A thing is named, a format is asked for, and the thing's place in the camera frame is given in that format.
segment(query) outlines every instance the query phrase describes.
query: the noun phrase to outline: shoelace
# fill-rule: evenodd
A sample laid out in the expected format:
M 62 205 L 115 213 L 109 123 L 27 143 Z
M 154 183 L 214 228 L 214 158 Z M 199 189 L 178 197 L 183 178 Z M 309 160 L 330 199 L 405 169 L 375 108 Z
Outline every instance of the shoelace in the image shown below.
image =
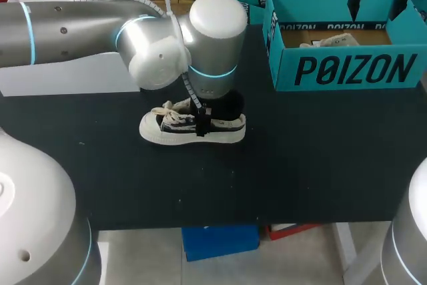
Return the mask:
M 184 119 L 180 117 L 182 114 L 178 111 L 187 106 L 189 106 L 189 98 L 176 104 L 172 104 L 172 102 L 168 100 L 163 104 L 163 107 L 155 107 L 151 112 L 156 115 L 164 116 L 164 119 L 168 121 L 182 122 Z

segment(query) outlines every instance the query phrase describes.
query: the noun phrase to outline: box flap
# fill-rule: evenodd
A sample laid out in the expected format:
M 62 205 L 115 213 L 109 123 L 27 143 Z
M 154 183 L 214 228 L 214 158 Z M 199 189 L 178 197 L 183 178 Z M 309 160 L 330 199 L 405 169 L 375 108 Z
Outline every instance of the box flap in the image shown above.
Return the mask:
M 280 22 L 348 22 L 348 0 L 273 0 Z M 356 22 L 387 21 L 393 0 L 361 0 Z

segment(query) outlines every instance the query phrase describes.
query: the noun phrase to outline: black table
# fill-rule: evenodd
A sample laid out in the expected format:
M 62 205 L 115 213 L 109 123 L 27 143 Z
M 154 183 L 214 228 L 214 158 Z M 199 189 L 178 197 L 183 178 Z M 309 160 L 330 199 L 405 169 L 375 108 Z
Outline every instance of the black table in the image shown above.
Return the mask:
M 275 92 L 257 27 L 236 87 L 248 127 L 232 146 L 139 136 L 144 113 L 186 97 L 181 80 L 148 93 L 0 98 L 0 125 L 65 168 L 95 229 L 393 218 L 427 157 L 421 85 Z

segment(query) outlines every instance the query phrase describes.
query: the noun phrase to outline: white floor tile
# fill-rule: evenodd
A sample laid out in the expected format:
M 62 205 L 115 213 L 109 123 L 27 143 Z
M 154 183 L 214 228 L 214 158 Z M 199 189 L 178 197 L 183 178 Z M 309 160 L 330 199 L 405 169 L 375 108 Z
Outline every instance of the white floor tile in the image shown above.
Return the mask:
M 106 285 L 181 284 L 180 229 L 127 230 L 108 234 Z

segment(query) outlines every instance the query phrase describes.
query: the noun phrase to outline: canvas shoe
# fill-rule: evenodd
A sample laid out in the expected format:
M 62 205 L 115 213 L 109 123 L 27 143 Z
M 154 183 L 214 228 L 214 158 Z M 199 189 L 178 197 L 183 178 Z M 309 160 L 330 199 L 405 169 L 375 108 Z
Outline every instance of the canvas shoe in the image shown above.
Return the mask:
M 155 144 L 182 145 L 196 142 L 232 144 L 242 140 L 246 131 L 246 117 L 226 121 L 211 119 L 209 133 L 197 136 L 195 117 L 190 114 L 190 98 L 163 107 L 153 108 L 146 113 L 139 125 L 141 136 Z

